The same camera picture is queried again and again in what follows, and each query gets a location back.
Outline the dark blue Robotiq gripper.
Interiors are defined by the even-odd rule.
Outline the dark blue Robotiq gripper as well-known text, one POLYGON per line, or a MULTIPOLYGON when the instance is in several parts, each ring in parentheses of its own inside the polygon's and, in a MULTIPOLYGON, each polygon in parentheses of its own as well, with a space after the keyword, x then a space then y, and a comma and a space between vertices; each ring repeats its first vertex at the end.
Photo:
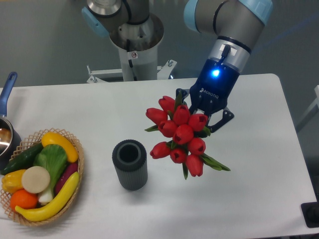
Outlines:
MULTIPOLYGON (((238 77, 239 73, 231 67, 207 59, 195 84, 190 87, 191 113, 200 110, 205 115, 212 115, 223 110, 221 119, 208 126, 211 133, 215 133, 235 117, 227 107, 227 100, 238 77)), ((188 89, 176 89, 175 105, 187 105, 184 101, 187 96, 188 89)))

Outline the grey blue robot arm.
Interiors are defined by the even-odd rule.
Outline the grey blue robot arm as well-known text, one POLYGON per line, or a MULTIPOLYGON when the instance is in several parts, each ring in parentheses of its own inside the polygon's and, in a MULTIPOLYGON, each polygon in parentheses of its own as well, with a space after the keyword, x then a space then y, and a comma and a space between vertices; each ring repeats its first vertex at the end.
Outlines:
MULTIPOLYGON (((222 119, 209 127, 216 132, 233 119, 228 97, 267 25, 273 3, 270 0, 190 0, 184 8, 185 25, 199 33, 216 34, 217 39, 195 84, 177 89, 190 97, 191 113, 210 117, 222 112, 222 119)), ((150 12, 147 0, 89 0, 82 8, 89 27, 117 47, 125 81, 157 80, 158 45, 163 39, 161 20, 150 12)))

